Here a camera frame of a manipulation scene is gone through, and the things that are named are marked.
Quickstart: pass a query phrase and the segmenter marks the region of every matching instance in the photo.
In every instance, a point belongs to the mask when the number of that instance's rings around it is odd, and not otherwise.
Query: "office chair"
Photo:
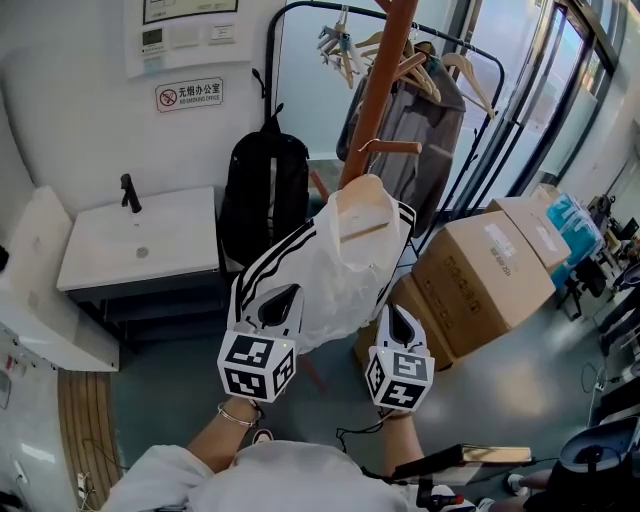
[[[587,258],[578,263],[575,268],[575,277],[575,279],[569,277],[569,279],[565,281],[567,293],[558,303],[558,309],[560,309],[570,295],[573,297],[578,312],[571,317],[572,322],[582,316],[582,308],[580,307],[580,296],[582,293],[589,290],[591,295],[598,298],[607,287],[607,276],[600,268],[600,265],[591,258]]]

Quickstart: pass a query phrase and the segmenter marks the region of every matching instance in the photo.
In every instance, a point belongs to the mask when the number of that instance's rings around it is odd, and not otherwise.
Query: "black faucet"
[[[128,205],[131,205],[131,211],[133,213],[138,213],[142,210],[142,206],[140,206],[140,201],[138,201],[138,195],[136,194],[136,190],[133,188],[133,182],[131,181],[130,174],[123,174],[120,178],[120,188],[124,190],[124,197],[122,198],[122,207],[126,208]]]

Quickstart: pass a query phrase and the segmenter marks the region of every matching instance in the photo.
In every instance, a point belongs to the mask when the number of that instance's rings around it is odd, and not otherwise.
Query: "black bag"
[[[248,266],[302,224],[309,203],[307,147],[280,131],[276,116],[231,153],[218,229],[227,255]],[[269,232],[271,162],[277,161],[273,234]]]

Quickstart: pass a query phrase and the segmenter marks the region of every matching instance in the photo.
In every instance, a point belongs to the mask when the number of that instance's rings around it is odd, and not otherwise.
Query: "white sink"
[[[213,187],[141,197],[78,214],[58,277],[61,291],[219,267]]]

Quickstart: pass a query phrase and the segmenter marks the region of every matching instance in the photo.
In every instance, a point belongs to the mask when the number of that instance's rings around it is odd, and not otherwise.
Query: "wooden coat stand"
[[[400,64],[402,52],[409,38],[411,24],[416,14],[418,0],[376,0],[376,2],[387,13],[387,21],[384,25],[378,55],[369,75],[360,116],[353,133],[339,188],[343,188],[350,181],[365,174],[369,153],[410,152],[418,154],[421,150],[417,143],[374,141],[382,123],[393,83],[424,61],[418,58],[412,62]],[[314,183],[317,184],[316,178],[312,177]]]

